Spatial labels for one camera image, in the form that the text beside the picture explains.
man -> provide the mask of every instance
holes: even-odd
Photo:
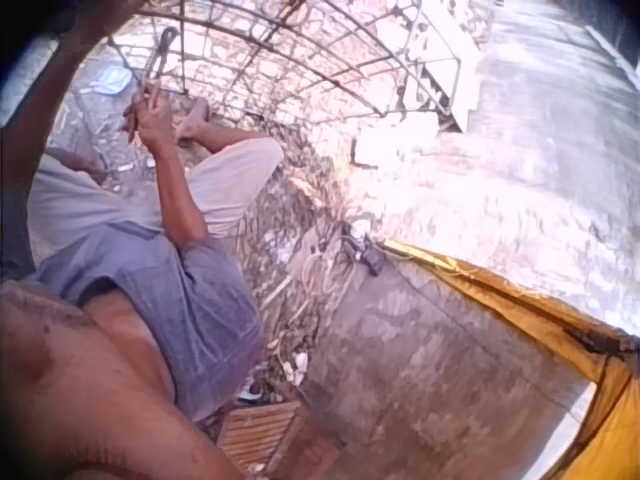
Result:
[[[23,477],[241,478],[192,422],[241,386],[261,352],[251,292],[218,238],[282,150],[262,134],[209,125],[200,100],[178,137],[212,156],[185,178],[155,88],[133,109],[156,160],[148,205],[66,168],[64,152],[42,157],[77,66],[139,4],[81,4],[2,132],[0,414],[5,454]],[[58,249],[37,271],[27,211]]]

metal frame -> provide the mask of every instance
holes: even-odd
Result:
[[[406,7],[404,10],[396,9],[395,12],[383,11],[373,18],[363,19],[364,15],[357,11],[352,11],[352,7],[343,7],[338,5],[335,0],[310,1],[310,0],[276,0],[275,7],[277,13],[269,14],[268,10],[274,7],[274,0],[258,0],[257,8],[248,8],[246,6],[236,5],[228,1],[202,1],[202,0],[179,0],[178,3],[156,5],[153,8],[145,8],[139,12],[141,17],[147,17],[151,20],[155,38],[157,42],[158,20],[162,22],[177,22],[180,31],[180,48],[170,50],[170,53],[179,55],[180,71],[179,73],[165,73],[165,76],[173,77],[179,85],[178,89],[170,89],[176,93],[183,95],[190,94],[190,86],[199,83],[207,84],[207,82],[198,80],[195,75],[187,74],[185,64],[189,61],[200,61],[210,65],[229,69],[233,73],[233,78],[226,83],[222,99],[218,103],[225,108],[242,110],[234,105],[229,104],[229,98],[235,96],[247,96],[245,92],[240,91],[240,87],[246,87],[250,92],[251,85],[259,85],[263,82],[269,86],[272,95],[266,100],[256,99],[255,97],[249,103],[256,104],[258,109],[262,109],[261,114],[265,112],[273,112],[277,110],[286,111],[285,105],[291,101],[301,101],[318,94],[328,94],[333,90],[339,90],[342,94],[346,94],[352,100],[358,102],[364,109],[363,113],[354,115],[338,115],[333,112],[326,112],[320,120],[312,120],[302,118],[299,115],[292,114],[294,118],[319,124],[350,117],[384,117],[391,112],[397,111],[397,106],[390,101],[386,107],[381,107],[371,99],[366,97],[366,92],[360,88],[361,83],[366,83],[372,78],[379,75],[389,75],[393,78],[395,88],[399,86],[406,78],[412,78],[417,82],[418,89],[426,98],[430,99],[429,104],[433,105],[428,110],[437,111],[445,116],[451,114],[451,107],[455,101],[459,74],[460,59],[457,58],[451,47],[446,43],[446,39],[438,32],[436,27],[428,21],[424,15],[423,0],[416,0],[412,6]],[[208,15],[195,16],[190,15],[188,7],[194,5],[200,8],[208,8]],[[301,20],[296,20],[302,14],[303,7],[306,9]],[[394,52],[376,35],[374,29],[376,23],[389,18],[394,14],[403,14],[409,8],[417,8],[416,20],[409,25],[404,47],[399,52]],[[249,22],[250,28],[246,31],[239,31],[233,28],[234,21],[242,19]],[[319,22],[322,26],[320,34],[312,35],[305,32],[305,29],[313,22]],[[449,49],[450,57],[428,62],[408,62],[403,57],[407,51],[407,47],[415,32],[416,25],[423,23],[429,25],[440,36],[446,47]],[[324,27],[330,24],[336,34],[331,35],[325,31]],[[185,29],[187,25],[205,28],[205,41],[203,51],[200,55],[186,51],[185,46]],[[257,25],[261,26],[262,34],[253,35]],[[245,58],[241,63],[232,64],[229,62],[221,62],[207,55],[205,52],[207,38],[214,41],[212,34],[218,35],[219,39],[222,35],[228,42],[238,40],[245,44]],[[116,38],[109,38],[109,45],[114,47],[118,55],[122,59],[124,65],[131,69],[139,78],[138,72],[140,68],[134,65],[133,60],[136,55],[125,53],[126,48],[146,49],[132,44],[118,43]],[[365,58],[358,63],[349,61],[340,51],[341,42],[347,42],[350,45],[361,49]],[[269,62],[276,63],[281,68],[281,74],[277,81],[264,75],[256,70],[256,62],[259,62],[265,55],[269,56]],[[423,79],[420,75],[421,69],[428,70],[428,64],[435,61],[454,60],[457,64],[457,72],[455,83],[450,98],[444,104],[433,95],[433,87],[427,79]],[[373,73],[366,73],[365,69],[380,67]],[[287,88],[283,95],[276,95],[277,83],[288,80],[289,83],[297,83],[295,88]],[[246,112],[256,113],[255,108],[245,108]]]

skin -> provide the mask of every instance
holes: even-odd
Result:
[[[79,63],[141,3],[82,2],[76,25],[3,129],[2,180],[25,201]],[[207,231],[178,161],[169,104],[155,89],[136,98],[134,109],[138,135],[156,159],[166,234],[182,249]],[[181,136],[212,152],[261,136],[207,125],[188,118]],[[94,297],[80,310],[42,288],[0,286],[1,439],[20,470],[13,478],[243,478],[173,397],[166,362],[122,292]]]

bare foot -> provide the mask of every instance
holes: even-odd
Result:
[[[189,115],[176,129],[176,141],[178,145],[188,145],[198,131],[202,123],[209,121],[209,103],[206,99],[198,97]]]

yellow fabric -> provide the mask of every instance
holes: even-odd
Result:
[[[596,394],[571,447],[547,472],[554,480],[640,479],[640,380],[637,339],[578,310],[462,260],[393,240],[383,248],[412,258],[445,283],[498,312],[579,372],[596,382]],[[620,342],[627,358],[590,353],[574,336]]]
[[[640,381],[633,379],[595,438],[561,480],[640,478]]]

